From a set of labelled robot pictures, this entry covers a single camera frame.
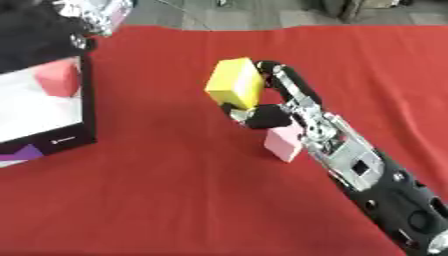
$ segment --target robotic hand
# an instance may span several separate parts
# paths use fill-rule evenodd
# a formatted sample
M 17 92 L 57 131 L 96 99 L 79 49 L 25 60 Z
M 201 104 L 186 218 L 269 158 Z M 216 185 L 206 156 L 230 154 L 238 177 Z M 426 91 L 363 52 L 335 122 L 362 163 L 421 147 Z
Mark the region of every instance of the robotic hand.
M 95 49 L 137 0 L 0 0 L 0 74 Z
M 233 120 L 252 129 L 291 124 L 308 153 L 358 208 L 407 255 L 448 255 L 448 209 L 413 175 L 372 146 L 340 116 L 327 112 L 320 97 L 291 68 L 259 61 L 266 87 L 285 103 L 240 110 L 221 107 Z

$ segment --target wire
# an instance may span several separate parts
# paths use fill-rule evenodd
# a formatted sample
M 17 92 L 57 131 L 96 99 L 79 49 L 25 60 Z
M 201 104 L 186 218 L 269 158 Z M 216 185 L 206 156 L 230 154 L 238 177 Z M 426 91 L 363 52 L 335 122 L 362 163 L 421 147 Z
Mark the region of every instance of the wire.
M 165 0 L 156 0 L 156 1 L 159 2 L 159 3 L 162 3 L 162 4 L 169 5 L 172 8 L 183 12 L 186 16 L 190 17 L 192 20 L 194 20 L 194 21 L 198 22 L 199 24 L 201 24 L 208 31 L 213 31 L 213 29 L 210 28 L 209 26 L 207 26 L 207 24 L 205 24 L 205 22 L 203 22 L 202 20 L 198 19 L 195 15 L 191 14 L 189 11 L 187 11 L 187 10 L 185 10 L 185 9 L 179 7 L 179 6 L 176 6 L 176 5 L 174 5 L 174 4 L 170 3 L 170 2 L 167 2 Z

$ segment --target red fabric surface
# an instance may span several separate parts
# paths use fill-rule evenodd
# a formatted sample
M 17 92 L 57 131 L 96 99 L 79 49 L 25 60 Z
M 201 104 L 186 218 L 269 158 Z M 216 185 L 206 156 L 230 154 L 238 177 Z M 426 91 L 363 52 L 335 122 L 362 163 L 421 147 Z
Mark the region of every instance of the red fabric surface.
M 447 27 L 124 28 L 94 54 L 99 143 L 0 172 L 0 253 L 402 255 L 306 153 L 277 160 L 203 88 L 220 59 L 294 66 L 446 200 L 447 42 Z

